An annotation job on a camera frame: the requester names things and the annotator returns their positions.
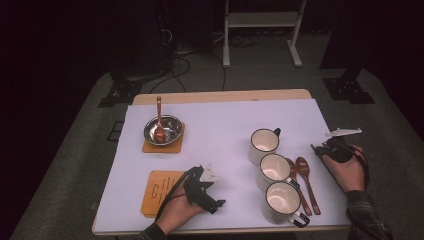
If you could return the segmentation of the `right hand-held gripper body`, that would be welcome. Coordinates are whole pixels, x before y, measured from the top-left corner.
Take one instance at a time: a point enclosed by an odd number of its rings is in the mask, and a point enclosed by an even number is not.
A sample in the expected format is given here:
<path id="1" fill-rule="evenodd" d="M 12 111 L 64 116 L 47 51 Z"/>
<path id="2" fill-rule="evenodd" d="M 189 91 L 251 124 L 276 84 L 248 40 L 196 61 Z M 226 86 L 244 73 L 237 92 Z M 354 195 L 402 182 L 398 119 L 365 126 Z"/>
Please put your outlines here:
<path id="1" fill-rule="evenodd" d="M 344 139 L 345 136 L 361 133 L 358 129 L 338 128 L 332 132 L 326 133 L 327 140 L 322 144 L 326 154 L 338 163 L 345 163 L 351 159 L 355 153 L 355 148 L 348 146 Z"/>

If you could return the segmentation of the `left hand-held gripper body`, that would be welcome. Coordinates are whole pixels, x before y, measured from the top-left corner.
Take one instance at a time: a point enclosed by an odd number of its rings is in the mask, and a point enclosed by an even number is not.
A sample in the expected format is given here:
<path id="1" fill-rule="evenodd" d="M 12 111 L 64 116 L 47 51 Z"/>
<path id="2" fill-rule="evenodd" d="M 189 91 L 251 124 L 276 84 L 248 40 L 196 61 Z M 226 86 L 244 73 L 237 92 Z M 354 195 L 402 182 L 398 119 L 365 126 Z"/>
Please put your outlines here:
<path id="1" fill-rule="evenodd" d="M 201 208 L 219 208 L 213 205 L 215 199 L 207 193 L 207 189 L 219 180 L 210 164 L 189 169 L 184 179 L 183 188 L 190 203 Z"/>

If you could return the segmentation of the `bamboo trivet with cutouts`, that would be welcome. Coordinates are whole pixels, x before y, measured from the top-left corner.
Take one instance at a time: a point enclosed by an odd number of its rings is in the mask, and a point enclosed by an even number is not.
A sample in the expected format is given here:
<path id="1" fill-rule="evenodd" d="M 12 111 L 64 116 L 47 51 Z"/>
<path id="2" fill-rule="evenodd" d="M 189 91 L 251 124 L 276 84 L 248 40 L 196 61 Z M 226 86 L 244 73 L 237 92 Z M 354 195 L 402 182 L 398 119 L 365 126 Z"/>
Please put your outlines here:
<path id="1" fill-rule="evenodd" d="M 185 131 L 185 124 L 182 124 L 182 131 Z M 184 133 L 172 143 L 166 146 L 155 146 L 149 143 L 147 140 L 144 141 L 142 152 L 143 153 L 166 153 L 166 154 L 178 154 L 182 150 Z"/>
<path id="2" fill-rule="evenodd" d="M 183 171 L 152 171 L 149 174 L 141 213 L 147 218 L 156 216 L 165 197 L 183 175 Z"/>

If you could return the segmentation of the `stainless steel bowl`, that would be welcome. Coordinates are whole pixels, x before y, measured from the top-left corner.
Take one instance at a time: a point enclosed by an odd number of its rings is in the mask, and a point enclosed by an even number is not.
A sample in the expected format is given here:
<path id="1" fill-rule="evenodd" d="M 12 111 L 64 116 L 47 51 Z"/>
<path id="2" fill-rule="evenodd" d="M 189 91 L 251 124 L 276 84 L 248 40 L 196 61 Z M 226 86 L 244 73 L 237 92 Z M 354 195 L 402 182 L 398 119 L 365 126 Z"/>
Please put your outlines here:
<path id="1" fill-rule="evenodd" d="M 154 131 L 157 127 L 157 117 L 151 119 L 144 127 L 144 138 L 155 146 L 166 146 L 174 142 L 182 133 L 182 122 L 175 116 L 163 115 L 161 118 L 162 127 L 166 132 L 166 141 L 163 144 L 157 144 L 154 141 Z"/>

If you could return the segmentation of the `person's right hand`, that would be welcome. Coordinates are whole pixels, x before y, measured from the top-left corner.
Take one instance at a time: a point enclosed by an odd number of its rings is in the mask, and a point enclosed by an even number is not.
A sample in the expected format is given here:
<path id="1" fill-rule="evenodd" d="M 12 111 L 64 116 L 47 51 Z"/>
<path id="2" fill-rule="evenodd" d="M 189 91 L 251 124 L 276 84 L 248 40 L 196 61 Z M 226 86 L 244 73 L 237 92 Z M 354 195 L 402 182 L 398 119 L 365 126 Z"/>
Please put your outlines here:
<path id="1" fill-rule="evenodd" d="M 349 191 L 364 191 L 365 190 L 365 172 L 362 168 L 358 156 L 364 158 L 362 148 L 354 145 L 355 155 L 347 162 L 342 163 L 340 169 L 340 183 L 345 189 L 345 193 Z"/>

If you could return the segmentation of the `person's left hand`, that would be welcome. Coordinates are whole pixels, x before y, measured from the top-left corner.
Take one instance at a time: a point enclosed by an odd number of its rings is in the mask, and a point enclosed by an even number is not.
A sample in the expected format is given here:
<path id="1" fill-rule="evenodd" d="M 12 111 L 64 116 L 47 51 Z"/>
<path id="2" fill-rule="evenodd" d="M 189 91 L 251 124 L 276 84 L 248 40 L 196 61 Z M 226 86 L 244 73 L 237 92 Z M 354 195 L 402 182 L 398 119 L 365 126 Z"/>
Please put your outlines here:
<path id="1" fill-rule="evenodd" d="M 185 194 L 177 194 L 166 204 L 155 224 L 168 235 L 203 212 L 201 207 L 192 205 Z"/>

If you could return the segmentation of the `white mug with black rim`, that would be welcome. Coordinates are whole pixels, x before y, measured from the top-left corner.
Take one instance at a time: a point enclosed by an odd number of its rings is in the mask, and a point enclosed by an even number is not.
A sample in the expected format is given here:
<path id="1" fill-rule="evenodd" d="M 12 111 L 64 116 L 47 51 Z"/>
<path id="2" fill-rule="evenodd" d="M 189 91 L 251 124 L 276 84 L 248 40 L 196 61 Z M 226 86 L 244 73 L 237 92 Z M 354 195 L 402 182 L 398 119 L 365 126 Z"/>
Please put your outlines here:
<path id="1" fill-rule="evenodd" d="M 257 186 L 265 191 L 271 184 L 282 181 L 299 188 L 300 185 L 290 177 L 291 166 L 287 159 L 279 154 L 264 156 L 258 166 L 259 172 L 256 178 Z"/>
<path id="2" fill-rule="evenodd" d="M 261 159 L 276 152 L 280 144 L 281 129 L 258 129 L 250 138 L 250 146 L 248 151 L 249 160 L 256 166 L 260 164 Z"/>
<path id="3" fill-rule="evenodd" d="M 302 213 L 297 188 L 286 182 L 275 182 L 267 187 L 261 205 L 262 215 L 272 224 L 291 223 L 298 228 L 309 225 L 310 219 Z"/>

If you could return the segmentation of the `black metal stand base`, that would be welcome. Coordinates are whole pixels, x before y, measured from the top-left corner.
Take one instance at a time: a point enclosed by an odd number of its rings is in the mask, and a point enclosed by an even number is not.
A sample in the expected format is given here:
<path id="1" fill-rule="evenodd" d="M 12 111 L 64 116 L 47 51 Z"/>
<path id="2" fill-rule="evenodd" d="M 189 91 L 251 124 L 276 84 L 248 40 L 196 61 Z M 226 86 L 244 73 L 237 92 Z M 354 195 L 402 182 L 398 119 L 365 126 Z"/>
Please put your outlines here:
<path id="1" fill-rule="evenodd" d="M 322 81 L 333 100 L 346 100 L 351 104 L 373 104 L 371 95 L 357 81 L 361 68 L 347 68 L 340 77 L 323 78 Z"/>
<path id="2" fill-rule="evenodd" d="M 112 75 L 113 85 L 108 94 L 100 100 L 99 108 L 113 107 L 115 104 L 132 103 L 141 92 L 143 83 L 131 81 L 122 75 Z"/>

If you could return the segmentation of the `white metal stand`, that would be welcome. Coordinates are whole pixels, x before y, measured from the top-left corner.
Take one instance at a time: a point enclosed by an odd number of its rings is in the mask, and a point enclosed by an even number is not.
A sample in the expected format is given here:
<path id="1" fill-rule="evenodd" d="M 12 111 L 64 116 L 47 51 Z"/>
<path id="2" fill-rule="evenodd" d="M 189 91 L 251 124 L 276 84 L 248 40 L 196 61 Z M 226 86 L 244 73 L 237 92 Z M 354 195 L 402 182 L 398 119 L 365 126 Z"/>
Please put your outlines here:
<path id="1" fill-rule="evenodd" d="M 300 0 L 297 11 L 290 12 L 242 12 L 233 13 L 229 11 L 229 0 L 225 0 L 224 14 L 224 43 L 222 65 L 230 66 L 229 32 L 232 28 L 276 28 L 292 27 L 292 37 L 287 41 L 293 63 L 296 67 L 302 67 L 302 61 L 298 54 L 296 43 L 302 24 L 304 10 L 307 0 Z"/>

